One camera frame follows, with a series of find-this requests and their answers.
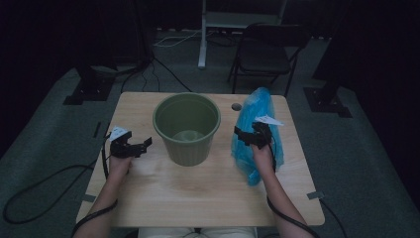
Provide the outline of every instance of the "black electronic device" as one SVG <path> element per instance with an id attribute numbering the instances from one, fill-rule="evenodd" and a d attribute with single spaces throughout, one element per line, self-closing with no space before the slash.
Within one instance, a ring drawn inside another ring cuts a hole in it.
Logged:
<path id="1" fill-rule="evenodd" d="M 271 143 L 272 133 L 269 130 L 268 124 L 263 122 L 253 122 L 254 132 L 244 132 L 238 127 L 235 127 L 234 133 L 238 135 L 238 140 L 245 142 L 246 146 L 250 144 L 256 145 L 259 149 Z"/>
<path id="2" fill-rule="evenodd" d="M 152 137 L 148 138 L 143 144 L 130 145 L 128 140 L 132 137 L 132 132 L 126 134 L 111 142 L 111 156 L 117 158 L 138 158 L 141 154 L 146 153 L 148 146 L 152 144 Z"/>

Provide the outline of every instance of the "gray floor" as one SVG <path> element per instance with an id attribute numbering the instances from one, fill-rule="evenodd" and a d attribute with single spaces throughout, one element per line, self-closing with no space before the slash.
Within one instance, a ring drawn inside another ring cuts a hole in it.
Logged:
<path id="1" fill-rule="evenodd" d="M 213 40 L 228 43 L 226 39 Z M 314 40 L 302 52 L 287 97 L 315 186 L 326 194 L 324 201 L 340 217 L 349 237 L 420 237 L 419 212 L 404 190 L 354 93 L 345 88 L 338 92 L 353 118 L 313 113 L 309 109 L 303 87 L 322 87 L 324 82 L 311 76 L 327 46 L 327 42 Z M 198 41 L 154 48 L 154 52 L 157 59 L 193 91 L 230 93 L 231 85 L 226 78 L 235 48 L 209 44 L 204 70 L 197 68 Z M 107 101 L 84 102 L 79 106 L 62 105 L 79 80 L 75 70 L 69 71 L 54 85 L 0 161 L 1 207 L 10 196 L 29 184 L 61 168 L 87 165 L 97 158 L 101 139 L 93 137 L 96 125 L 111 120 L 125 78 L 117 79 Z M 282 94 L 283 79 L 281 77 L 269 88 L 271 94 Z M 258 86 L 269 84 L 244 79 L 238 84 L 237 93 L 249 94 Z M 156 61 L 143 76 L 137 74 L 127 81 L 124 90 L 185 91 Z M 102 126 L 99 135 L 104 133 L 105 127 Z M 26 193 L 10 208 L 13 218 L 25 219 L 43 211 L 79 172 L 65 172 Z M 11 225 L 2 220 L 0 237 L 68 237 L 89 178 L 90 173 L 83 175 L 51 211 L 35 221 Z M 324 212 L 325 224 L 314 229 L 321 237 L 343 237 L 331 213 L 326 209 Z M 114 229 L 111 237 L 124 237 L 132 230 Z M 259 228 L 259 232 L 263 237 L 275 230 L 266 227 Z"/>

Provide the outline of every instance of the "black chair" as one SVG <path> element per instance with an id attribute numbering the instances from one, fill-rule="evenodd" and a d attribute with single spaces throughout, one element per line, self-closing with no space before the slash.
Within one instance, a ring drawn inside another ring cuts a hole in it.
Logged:
<path id="1" fill-rule="evenodd" d="M 301 25 L 252 24 L 246 27 L 239 41 L 229 73 L 228 81 L 234 77 L 232 94 L 235 94 L 238 75 L 273 77 L 289 74 L 284 97 L 296 68 L 297 56 L 306 47 L 311 34 Z M 291 56 L 286 48 L 293 49 Z"/>

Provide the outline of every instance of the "person's left arm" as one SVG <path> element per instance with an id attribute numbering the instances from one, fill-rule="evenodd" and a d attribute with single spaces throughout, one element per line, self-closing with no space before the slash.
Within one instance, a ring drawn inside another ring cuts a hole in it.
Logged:
<path id="1" fill-rule="evenodd" d="M 109 176 L 88 214 L 110 207 L 118 198 L 121 184 L 130 167 L 132 158 L 110 157 Z M 108 237 L 113 210 L 97 216 L 80 226 L 73 237 Z"/>

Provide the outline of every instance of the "stand base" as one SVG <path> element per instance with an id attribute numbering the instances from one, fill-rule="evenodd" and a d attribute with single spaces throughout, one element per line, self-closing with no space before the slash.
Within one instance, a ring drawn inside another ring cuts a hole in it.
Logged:
<path id="1" fill-rule="evenodd" d="M 115 78 L 101 78 L 100 80 L 100 83 L 95 86 L 95 89 L 88 91 L 83 90 L 82 81 L 80 80 L 73 94 L 67 96 L 62 104 L 81 105 L 83 101 L 106 101 Z"/>
<path id="2" fill-rule="evenodd" d="M 304 87 L 303 91 L 313 112 L 338 113 L 340 117 L 353 118 L 349 108 L 343 106 L 337 95 L 330 103 L 325 103 L 319 99 L 321 88 Z"/>

